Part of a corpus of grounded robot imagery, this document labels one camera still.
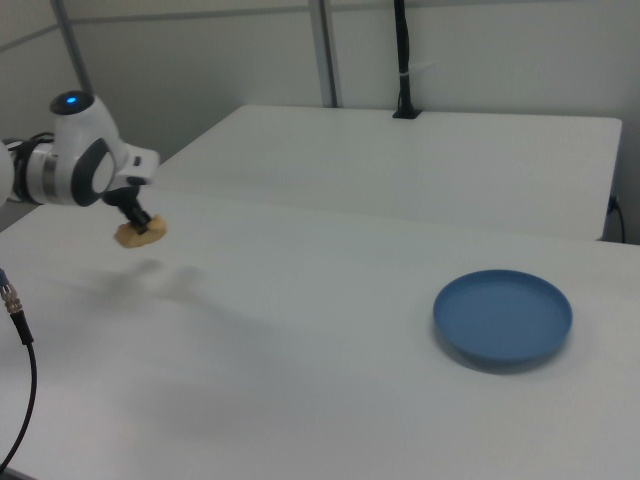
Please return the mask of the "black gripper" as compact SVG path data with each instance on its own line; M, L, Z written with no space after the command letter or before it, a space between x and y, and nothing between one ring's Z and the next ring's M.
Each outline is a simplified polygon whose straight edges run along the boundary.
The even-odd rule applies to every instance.
M105 204L118 208L125 217L133 224L132 228L137 235L146 233L149 229L147 225L151 221L150 215L141 207L138 202L139 186L122 187L104 193L102 200Z

